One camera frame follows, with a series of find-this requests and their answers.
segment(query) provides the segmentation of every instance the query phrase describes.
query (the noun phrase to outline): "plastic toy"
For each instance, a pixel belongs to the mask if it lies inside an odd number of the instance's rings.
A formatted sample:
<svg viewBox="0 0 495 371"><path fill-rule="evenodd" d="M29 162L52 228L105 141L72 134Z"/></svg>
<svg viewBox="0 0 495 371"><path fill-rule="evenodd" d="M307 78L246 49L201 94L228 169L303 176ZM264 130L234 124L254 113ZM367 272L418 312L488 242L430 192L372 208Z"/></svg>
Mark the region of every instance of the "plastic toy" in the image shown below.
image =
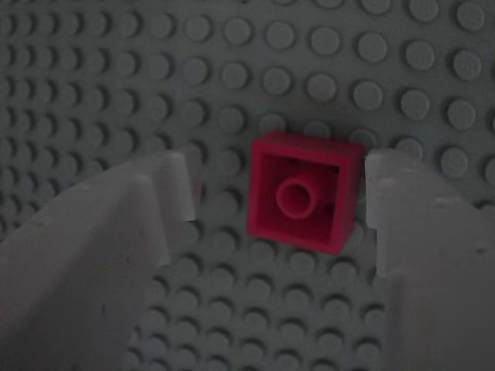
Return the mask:
<svg viewBox="0 0 495 371"><path fill-rule="evenodd" d="M363 152L282 132L254 141L247 231L338 254L353 229Z"/></svg>

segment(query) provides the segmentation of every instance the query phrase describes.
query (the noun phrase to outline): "lego stud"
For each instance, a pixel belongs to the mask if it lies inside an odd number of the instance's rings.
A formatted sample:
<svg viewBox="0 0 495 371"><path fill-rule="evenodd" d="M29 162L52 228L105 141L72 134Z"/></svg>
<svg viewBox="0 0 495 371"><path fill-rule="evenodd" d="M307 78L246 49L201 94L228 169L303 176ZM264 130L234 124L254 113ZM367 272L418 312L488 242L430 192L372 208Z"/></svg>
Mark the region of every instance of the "lego stud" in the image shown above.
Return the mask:
<svg viewBox="0 0 495 371"><path fill-rule="evenodd" d="M292 220L308 218L318 206L323 191L316 180L304 175L286 179L276 194L280 211Z"/></svg>

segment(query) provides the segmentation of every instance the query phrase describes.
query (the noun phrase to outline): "white plastic piece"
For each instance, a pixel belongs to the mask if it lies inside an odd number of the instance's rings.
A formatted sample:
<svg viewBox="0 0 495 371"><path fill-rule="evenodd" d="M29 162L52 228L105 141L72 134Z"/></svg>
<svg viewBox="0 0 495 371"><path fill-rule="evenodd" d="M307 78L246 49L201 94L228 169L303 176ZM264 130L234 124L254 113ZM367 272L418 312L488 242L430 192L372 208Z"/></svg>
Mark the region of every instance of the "white plastic piece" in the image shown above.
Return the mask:
<svg viewBox="0 0 495 371"><path fill-rule="evenodd" d="M368 224L387 279L387 371L495 369L495 230L398 151L366 162Z"/></svg>
<svg viewBox="0 0 495 371"><path fill-rule="evenodd" d="M74 186L0 245L0 369L117 369L154 270L196 218L199 159L169 151Z"/></svg>

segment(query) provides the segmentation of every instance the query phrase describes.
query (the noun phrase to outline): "gray baseplate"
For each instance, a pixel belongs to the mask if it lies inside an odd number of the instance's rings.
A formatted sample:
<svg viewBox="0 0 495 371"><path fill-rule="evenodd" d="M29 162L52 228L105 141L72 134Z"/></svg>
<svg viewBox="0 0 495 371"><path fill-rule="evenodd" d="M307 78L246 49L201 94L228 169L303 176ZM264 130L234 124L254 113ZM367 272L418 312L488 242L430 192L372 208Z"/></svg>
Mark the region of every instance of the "gray baseplate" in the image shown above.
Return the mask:
<svg viewBox="0 0 495 371"><path fill-rule="evenodd" d="M494 216L494 16L492 0L1 0L2 236L90 174L193 146L200 218L124 368L379 370L364 190L340 257L249 237L250 142L400 148Z"/></svg>

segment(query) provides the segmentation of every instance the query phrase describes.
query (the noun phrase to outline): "red lego brick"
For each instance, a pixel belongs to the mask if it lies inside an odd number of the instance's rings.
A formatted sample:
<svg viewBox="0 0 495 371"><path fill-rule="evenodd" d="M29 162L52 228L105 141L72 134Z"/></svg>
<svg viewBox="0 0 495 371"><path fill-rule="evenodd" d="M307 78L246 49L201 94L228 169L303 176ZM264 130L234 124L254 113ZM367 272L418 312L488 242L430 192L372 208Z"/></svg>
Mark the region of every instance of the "red lego brick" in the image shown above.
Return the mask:
<svg viewBox="0 0 495 371"><path fill-rule="evenodd" d="M364 150L272 132L252 145L249 234L338 254L353 230Z"/></svg>

